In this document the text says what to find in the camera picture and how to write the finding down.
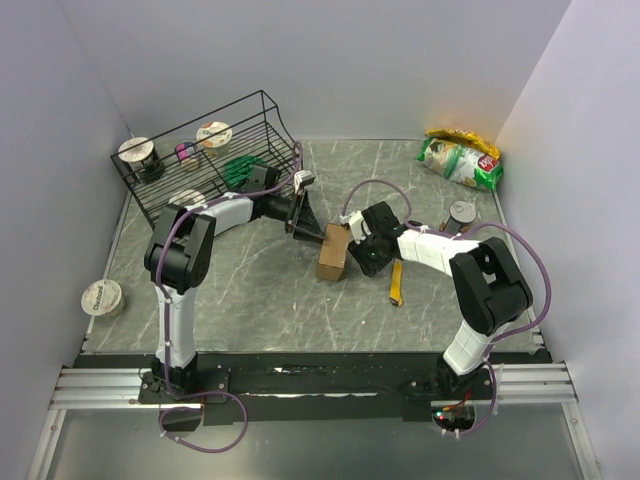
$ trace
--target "yellow handle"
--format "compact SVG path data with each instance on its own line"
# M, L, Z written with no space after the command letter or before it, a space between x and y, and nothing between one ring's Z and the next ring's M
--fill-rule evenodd
M395 307L401 306L402 301L402 262L400 260L393 261L393 270L391 272L391 291L389 292L389 301Z

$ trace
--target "red logo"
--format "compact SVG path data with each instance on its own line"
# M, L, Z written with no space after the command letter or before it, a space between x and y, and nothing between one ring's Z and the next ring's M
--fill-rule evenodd
M491 170L498 166L498 160L489 155L483 155L478 160L478 167L480 167L485 172L489 173Z

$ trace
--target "snack bag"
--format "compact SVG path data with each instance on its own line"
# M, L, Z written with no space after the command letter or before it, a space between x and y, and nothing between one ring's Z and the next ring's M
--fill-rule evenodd
M495 157L434 136L424 141L417 160L452 182L479 190L495 190L503 173Z
M432 128L426 131L427 137L441 138L442 140L451 140L455 143L471 147L482 153L486 153L490 157L500 160L500 150L484 138L474 132L468 130L455 130L453 128Z

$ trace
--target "yogurt cup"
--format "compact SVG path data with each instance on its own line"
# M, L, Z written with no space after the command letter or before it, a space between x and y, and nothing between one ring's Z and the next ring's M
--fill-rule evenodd
M229 125L226 123L209 122L205 123L198 129L198 133L196 133L196 140L211 155L222 157L229 152L232 136L233 133L229 128Z
M136 177L145 184L155 182L164 173L164 164L158 160L153 142L146 137L124 142L118 149L118 157L127 164L129 171L137 170Z
M187 210L189 210L191 208L204 205L205 203L207 203L207 199L197 190L188 189L173 195L169 199L169 203L185 207Z
M122 288L113 280L98 280L87 287L80 300L82 309L95 317L113 317L124 308Z

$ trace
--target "yellow object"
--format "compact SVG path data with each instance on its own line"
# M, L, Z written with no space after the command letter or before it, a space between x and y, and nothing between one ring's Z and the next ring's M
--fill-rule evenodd
M490 157L500 160L500 150L491 142L487 142L477 133L468 130L456 130L454 128L432 128L426 135L443 140L452 140L461 145L474 148Z
M402 301L402 262L400 260L393 261L393 271L391 272L391 291L389 292L389 301L395 307L401 306Z

